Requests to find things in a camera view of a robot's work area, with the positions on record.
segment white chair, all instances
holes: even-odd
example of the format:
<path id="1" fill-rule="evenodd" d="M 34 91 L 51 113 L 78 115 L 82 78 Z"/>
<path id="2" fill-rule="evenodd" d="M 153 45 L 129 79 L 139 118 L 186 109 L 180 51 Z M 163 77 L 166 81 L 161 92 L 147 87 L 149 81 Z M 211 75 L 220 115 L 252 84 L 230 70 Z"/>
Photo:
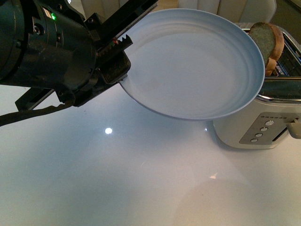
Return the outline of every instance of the white chair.
<path id="1" fill-rule="evenodd" d="M 86 18 L 93 13 L 108 19 L 114 12 L 123 6 L 128 0 L 81 0 Z"/>
<path id="2" fill-rule="evenodd" d="M 178 0 L 178 8 L 211 12 L 234 23 L 270 22 L 276 0 Z"/>

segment toaster lever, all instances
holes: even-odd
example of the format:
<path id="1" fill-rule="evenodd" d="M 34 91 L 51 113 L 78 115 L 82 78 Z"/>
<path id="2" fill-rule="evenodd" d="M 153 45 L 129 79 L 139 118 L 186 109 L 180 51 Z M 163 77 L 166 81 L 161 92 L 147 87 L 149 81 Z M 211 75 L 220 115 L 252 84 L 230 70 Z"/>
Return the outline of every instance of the toaster lever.
<path id="1" fill-rule="evenodd" d="M 293 138 L 301 139 L 301 123 L 296 119 L 287 125 L 287 129 Z"/>

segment white plate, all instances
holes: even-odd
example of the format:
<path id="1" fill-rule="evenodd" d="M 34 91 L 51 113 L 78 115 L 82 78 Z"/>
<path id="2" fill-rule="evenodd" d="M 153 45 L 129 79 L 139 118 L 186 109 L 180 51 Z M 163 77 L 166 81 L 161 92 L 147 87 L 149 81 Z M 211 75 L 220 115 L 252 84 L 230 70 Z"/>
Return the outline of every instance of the white plate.
<path id="1" fill-rule="evenodd" d="M 127 34 L 132 67 L 120 84 L 163 115 L 211 120 L 234 113 L 258 94 L 264 62 L 253 40 L 207 12 L 168 9 L 147 15 Z"/>

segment toaster top grill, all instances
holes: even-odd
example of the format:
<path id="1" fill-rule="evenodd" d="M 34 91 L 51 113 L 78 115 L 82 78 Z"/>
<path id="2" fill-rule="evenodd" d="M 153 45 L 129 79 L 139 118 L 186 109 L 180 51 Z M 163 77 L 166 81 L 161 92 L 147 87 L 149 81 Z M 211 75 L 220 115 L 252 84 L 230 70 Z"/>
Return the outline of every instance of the toaster top grill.
<path id="1" fill-rule="evenodd" d="M 256 99 L 270 103 L 301 104 L 301 51 L 285 32 L 283 36 L 283 53 L 272 75 L 265 77 Z"/>

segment bread crust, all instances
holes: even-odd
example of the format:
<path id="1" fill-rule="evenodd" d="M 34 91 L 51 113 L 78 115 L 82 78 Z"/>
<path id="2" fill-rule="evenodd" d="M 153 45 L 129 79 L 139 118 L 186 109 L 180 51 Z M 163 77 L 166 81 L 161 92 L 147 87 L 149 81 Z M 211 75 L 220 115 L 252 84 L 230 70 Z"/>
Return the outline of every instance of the bread crust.
<path id="1" fill-rule="evenodd" d="M 267 62 L 265 62 L 265 76 L 270 76 L 273 72 L 273 70 L 275 69 L 276 65 L 277 65 L 277 60 L 281 57 L 281 54 L 283 52 L 283 48 L 284 48 L 284 37 L 283 37 L 283 33 L 282 31 L 280 31 L 280 29 L 273 25 L 273 24 L 269 24 L 269 23 L 263 23 L 263 22 L 258 22 L 255 23 L 251 29 L 250 29 L 250 33 L 253 32 L 254 28 L 258 28 L 258 27 L 269 27 L 273 33 L 273 49 L 270 52 L 269 58 L 267 60 Z"/>

